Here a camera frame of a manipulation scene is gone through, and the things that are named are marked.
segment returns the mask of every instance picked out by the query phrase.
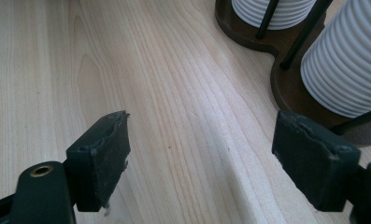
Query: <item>light wood surface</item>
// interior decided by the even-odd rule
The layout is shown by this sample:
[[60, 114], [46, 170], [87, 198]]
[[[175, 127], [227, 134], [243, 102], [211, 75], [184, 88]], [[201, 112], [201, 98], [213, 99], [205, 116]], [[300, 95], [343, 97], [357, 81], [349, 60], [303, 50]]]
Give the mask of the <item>light wood surface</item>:
[[214, 4], [0, 0], [0, 198], [125, 109], [132, 152], [110, 215], [78, 223], [348, 223], [350, 204], [316, 211], [271, 154], [274, 58], [225, 36]]

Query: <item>clamp jaw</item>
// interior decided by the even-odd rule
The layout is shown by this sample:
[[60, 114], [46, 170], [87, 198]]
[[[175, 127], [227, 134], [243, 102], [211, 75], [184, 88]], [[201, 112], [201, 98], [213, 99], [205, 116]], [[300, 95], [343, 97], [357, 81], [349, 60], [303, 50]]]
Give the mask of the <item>clamp jaw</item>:
[[322, 212], [354, 206], [351, 223], [371, 223], [371, 163], [361, 151], [311, 119], [279, 111], [272, 152], [295, 186]]
[[16, 192], [0, 200], [0, 223], [76, 223], [80, 212], [108, 207], [130, 153], [125, 111], [100, 118], [67, 151], [21, 173]]

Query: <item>dark wooden stand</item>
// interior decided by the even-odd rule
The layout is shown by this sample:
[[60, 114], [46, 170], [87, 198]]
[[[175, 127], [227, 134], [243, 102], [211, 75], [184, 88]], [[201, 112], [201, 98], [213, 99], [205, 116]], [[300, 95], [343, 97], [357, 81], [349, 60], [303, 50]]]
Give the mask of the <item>dark wooden stand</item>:
[[[283, 70], [279, 64], [304, 27], [305, 21], [286, 30], [268, 31], [263, 39], [258, 39], [255, 37], [258, 28], [248, 25], [235, 14], [232, 0], [217, 0], [215, 16], [221, 29], [236, 43], [249, 49], [270, 53], [276, 58], [270, 73], [270, 84], [281, 109], [307, 116], [329, 129], [350, 120], [320, 105], [308, 93], [302, 82], [300, 71], [302, 57], [324, 28], [324, 20], [321, 20], [311, 32], [296, 54], [292, 66], [288, 70]], [[345, 133], [343, 137], [356, 145], [371, 145], [371, 123]]]

